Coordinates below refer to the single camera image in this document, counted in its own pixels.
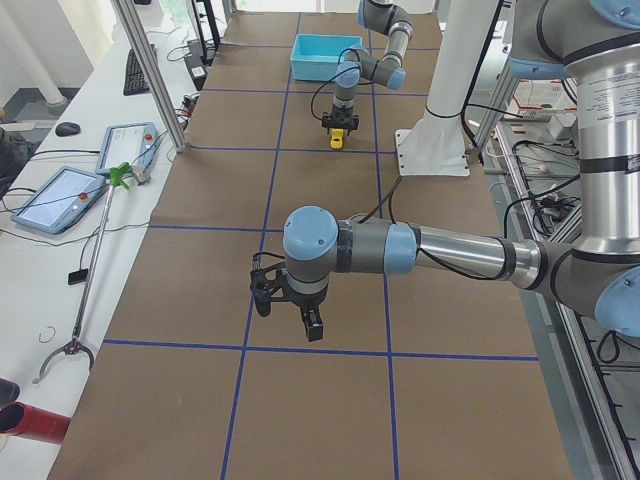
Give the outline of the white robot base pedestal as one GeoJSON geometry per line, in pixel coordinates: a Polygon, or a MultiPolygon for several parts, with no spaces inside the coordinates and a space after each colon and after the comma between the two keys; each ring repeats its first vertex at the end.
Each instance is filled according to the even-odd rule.
{"type": "Polygon", "coordinates": [[[501,3],[456,0],[449,8],[424,114],[396,132],[399,174],[468,176],[462,110],[484,44],[493,36],[501,3]]]}

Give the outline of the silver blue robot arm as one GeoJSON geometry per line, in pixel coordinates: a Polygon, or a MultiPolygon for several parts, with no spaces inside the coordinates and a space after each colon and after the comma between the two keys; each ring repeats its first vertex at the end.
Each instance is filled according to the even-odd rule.
{"type": "Polygon", "coordinates": [[[309,340],[332,273],[401,275],[416,266],[507,281],[626,335],[639,333],[639,5],[519,1],[512,57],[528,73],[577,84],[581,232],[571,243],[498,232],[484,175],[413,181],[402,212],[416,222],[339,220],[304,206],[284,225],[285,297],[309,340]]]}
{"type": "Polygon", "coordinates": [[[344,138],[358,129],[354,100],[362,79],[391,90],[400,89],[406,79],[403,60],[413,36],[409,14],[390,1],[361,1],[357,20],[362,27],[386,37],[387,42],[379,58],[359,46],[347,47],[338,54],[336,72],[330,79],[334,85],[331,110],[321,116],[334,150],[341,149],[344,138]]]}

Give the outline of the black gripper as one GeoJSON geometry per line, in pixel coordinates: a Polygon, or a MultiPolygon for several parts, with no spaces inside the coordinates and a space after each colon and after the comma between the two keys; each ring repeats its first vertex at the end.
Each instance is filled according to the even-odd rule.
{"type": "Polygon", "coordinates": [[[331,137],[332,129],[342,129],[344,130],[343,139],[346,140],[353,130],[358,129],[359,116],[354,113],[352,106],[338,107],[333,105],[330,113],[323,113],[321,124],[326,136],[331,137]]]}
{"type": "Polygon", "coordinates": [[[305,335],[309,342],[323,339],[324,325],[319,307],[325,300],[327,291],[327,286],[314,293],[301,293],[288,284],[284,287],[284,297],[300,308],[305,335]]]}

